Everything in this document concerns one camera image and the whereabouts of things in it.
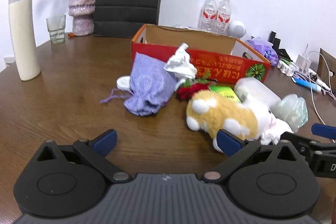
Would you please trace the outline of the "orange white plush toy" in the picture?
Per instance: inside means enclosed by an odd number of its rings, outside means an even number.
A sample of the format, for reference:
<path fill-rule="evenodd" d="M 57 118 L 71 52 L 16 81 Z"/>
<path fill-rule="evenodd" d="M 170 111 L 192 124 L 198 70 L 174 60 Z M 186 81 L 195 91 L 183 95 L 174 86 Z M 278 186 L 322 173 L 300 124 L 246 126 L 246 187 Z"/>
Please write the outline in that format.
<path fill-rule="evenodd" d="M 259 140 L 262 145 L 277 144 L 283 133 L 293 133 L 291 127 L 276 118 L 264 102 L 253 98 L 235 102 L 210 90 L 201 90 L 189 100 L 186 123 L 192 131 L 208 133 L 219 152 L 224 152 L 217 139 L 219 130 L 240 140 Z"/>

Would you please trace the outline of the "iridescent plastic bag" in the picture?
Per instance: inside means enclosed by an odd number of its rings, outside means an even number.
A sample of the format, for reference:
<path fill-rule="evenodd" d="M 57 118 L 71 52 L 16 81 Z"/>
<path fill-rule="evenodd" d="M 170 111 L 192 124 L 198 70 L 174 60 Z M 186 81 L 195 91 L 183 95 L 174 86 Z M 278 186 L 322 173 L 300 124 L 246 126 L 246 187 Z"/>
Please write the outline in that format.
<path fill-rule="evenodd" d="M 297 94 L 288 94 L 270 110 L 276 118 L 285 121 L 293 132 L 297 132 L 309 119 L 306 100 Z"/>

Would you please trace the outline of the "green tissue pack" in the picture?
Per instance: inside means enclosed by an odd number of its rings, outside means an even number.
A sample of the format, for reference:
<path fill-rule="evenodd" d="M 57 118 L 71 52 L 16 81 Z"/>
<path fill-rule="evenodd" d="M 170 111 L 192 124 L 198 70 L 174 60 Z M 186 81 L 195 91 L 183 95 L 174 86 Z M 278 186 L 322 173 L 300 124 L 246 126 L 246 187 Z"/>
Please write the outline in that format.
<path fill-rule="evenodd" d="M 241 100 L 238 98 L 236 93 L 233 91 L 233 89 L 229 86 L 216 86 L 212 85 L 209 86 L 210 91 L 216 92 L 218 94 L 221 94 L 222 96 L 228 98 L 229 100 L 232 100 L 234 102 L 240 103 Z"/>

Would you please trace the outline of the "translucent white plastic box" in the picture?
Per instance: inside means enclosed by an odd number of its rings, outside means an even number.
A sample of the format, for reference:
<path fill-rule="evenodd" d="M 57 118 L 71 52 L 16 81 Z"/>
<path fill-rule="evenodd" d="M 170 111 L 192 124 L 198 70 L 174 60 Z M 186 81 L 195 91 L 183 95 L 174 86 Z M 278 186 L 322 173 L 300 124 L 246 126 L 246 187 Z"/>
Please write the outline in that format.
<path fill-rule="evenodd" d="M 239 79 L 235 86 L 234 92 L 241 102 L 246 100 L 259 100 L 271 107 L 278 102 L 281 98 L 266 87 L 261 81 L 253 77 L 244 77 Z"/>

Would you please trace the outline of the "white round lid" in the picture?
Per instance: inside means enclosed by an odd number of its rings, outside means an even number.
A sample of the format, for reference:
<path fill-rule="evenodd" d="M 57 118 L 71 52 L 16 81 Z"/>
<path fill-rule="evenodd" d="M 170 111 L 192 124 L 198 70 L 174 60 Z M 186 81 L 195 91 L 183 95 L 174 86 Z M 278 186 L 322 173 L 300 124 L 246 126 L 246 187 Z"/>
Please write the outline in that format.
<path fill-rule="evenodd" d="M 116 81 L 116 86 L 119 90 L 130 92 L 130 76 L 121 76 Z"/>

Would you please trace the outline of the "red artificial rose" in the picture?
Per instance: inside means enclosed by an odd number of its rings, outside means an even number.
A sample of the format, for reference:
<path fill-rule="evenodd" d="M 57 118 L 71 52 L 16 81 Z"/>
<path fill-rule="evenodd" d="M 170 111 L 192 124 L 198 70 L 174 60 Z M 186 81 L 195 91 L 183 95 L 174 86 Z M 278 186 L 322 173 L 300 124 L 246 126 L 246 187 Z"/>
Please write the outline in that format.
<path fill-rule="evenodd" d="M 179 101 L 189 101 L 195 93 L 201 90 L 209 90 L 211 85 L 214 85 L 214 82 L 207 79 L 187 80 L 176 91 L 176 98 Z"/>

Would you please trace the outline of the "purple drawstring pouch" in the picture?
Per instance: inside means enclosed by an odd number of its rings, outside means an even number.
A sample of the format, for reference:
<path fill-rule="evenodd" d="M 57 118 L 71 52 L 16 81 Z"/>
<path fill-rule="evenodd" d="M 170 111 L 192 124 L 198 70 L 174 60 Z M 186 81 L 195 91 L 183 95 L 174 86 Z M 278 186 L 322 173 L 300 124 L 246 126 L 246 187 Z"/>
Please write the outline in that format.
<path fill-rule="evenodd" d="M 114 98 L 124 99 L 123 105 L 136 116 L 156 114 L 165 106 L 174 93 L 177 80 L 164 70 L 165 63 L 153 57 L 136 53 L 130 76 L 130 92 L 111 91 L 101 103 Z"/>

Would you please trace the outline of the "white paper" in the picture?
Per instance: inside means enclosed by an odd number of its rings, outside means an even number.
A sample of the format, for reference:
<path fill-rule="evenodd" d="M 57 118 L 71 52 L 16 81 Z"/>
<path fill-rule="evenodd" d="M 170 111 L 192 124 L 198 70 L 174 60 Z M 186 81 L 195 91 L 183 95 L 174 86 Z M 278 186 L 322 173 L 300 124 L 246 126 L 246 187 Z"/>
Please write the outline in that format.
<path fill-rule="evenodd" d="M 197 75 L 197 69 L 191 64 L 190 55 L 186 51 L 188 47 L 186 43 L 182 43 L 163 67 L 180 81 L 193 80 Z"/>

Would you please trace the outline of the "blue white tube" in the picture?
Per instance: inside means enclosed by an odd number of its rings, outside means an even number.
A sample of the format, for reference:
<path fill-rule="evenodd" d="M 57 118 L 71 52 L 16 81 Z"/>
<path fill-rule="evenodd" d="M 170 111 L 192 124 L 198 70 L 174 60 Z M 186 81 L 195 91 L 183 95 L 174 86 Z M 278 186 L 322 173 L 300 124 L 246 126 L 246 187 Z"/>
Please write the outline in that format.
<path fill-rule="evenodd" d="M 322 88 L 318 84 L 315 84 L 315 83 L 312 83 L 312 82 L 309 82 L 303 79 L 295 78 L 295 77 L 291 77 L 291 79 L 295 84 L 308 88 L 312 90 L 313 92 L 320 93 L 322 91 Z"/>

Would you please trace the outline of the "white power adapter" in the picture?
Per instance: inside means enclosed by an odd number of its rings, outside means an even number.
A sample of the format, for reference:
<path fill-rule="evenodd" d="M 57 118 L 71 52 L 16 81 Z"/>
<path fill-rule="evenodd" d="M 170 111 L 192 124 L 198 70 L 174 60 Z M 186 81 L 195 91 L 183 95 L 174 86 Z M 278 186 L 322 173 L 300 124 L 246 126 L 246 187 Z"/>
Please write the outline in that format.
<path fill-rule="evenodd" d="M 308 45 L 303 52 L 303 54 L 298 55 L 295 65 L 298 67 L 297 71 L 307 75 L 309 73 L 309 68 L 311 65 L 311 61 L 309 59 L 309 54 L 307 52 Z"/>

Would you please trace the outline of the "left clear water bottle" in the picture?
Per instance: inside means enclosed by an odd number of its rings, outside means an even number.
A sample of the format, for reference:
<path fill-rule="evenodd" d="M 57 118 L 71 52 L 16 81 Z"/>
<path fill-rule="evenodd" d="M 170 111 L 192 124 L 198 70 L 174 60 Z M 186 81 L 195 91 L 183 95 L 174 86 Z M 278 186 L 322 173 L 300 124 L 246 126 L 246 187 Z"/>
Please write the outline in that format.
<path fill-rule="evenodd" d="M 218 7 L 216 0 L 205 0 L 201 8 L 198 28 L 201 31 L 213 32 L 217 12 Z"/>

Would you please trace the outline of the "clear water bottle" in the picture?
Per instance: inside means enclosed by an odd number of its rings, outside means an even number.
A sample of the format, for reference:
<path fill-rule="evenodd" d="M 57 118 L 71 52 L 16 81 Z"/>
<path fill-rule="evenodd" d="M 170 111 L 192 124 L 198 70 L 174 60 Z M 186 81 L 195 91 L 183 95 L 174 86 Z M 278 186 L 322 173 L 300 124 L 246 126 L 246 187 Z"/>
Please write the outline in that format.
<path fill-rule="evenodd" d="M 222 0 L 218 4 L 218 13 L 216 18 L 216 33 L 224 35 L 231 19 L 230 0 Z"/>
<path fill-rule="evenodd" d="M 216 0 L 205 0 L 201 8 L 198 28 L 201 31 L 213 32 L 217 12 L 218 7 Z"/>

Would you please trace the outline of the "clear drinking glass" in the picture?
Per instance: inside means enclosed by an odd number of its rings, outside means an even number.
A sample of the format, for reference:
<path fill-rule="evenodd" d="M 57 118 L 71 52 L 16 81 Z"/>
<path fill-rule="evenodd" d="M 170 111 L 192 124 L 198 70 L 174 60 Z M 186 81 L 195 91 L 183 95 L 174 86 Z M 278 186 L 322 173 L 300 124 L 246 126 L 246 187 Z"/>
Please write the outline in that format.
<path fill-rule="evenodd" d="M 53 16 L 46 19 L 51 44 L 65 42 L 66 15 Z"/>

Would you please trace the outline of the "right clear water bottle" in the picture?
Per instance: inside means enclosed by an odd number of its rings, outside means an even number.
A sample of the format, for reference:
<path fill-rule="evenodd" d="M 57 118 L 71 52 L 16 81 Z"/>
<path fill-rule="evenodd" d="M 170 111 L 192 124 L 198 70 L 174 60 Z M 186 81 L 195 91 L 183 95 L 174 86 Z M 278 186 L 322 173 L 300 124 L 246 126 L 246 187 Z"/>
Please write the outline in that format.
<path fill-rule="evenodd" d="M 218 4 L 218 13 L 216 18 L 216 33 L 224 35 L 231 19 L 230 0 L 222 0 Z"/>

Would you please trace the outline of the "pink ceramic vase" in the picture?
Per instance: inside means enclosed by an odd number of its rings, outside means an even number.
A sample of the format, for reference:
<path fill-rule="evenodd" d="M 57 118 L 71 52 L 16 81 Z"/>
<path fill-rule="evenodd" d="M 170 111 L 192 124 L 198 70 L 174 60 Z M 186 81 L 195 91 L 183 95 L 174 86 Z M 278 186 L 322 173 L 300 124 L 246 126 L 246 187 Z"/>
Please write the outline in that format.
<path fill-rule="evenodd" d="M 86 36 L 93 33 L 93 13 L 96 0 L 69 0 L 68 14 L 72 16 L 72 32 L 75 36 Z"/>

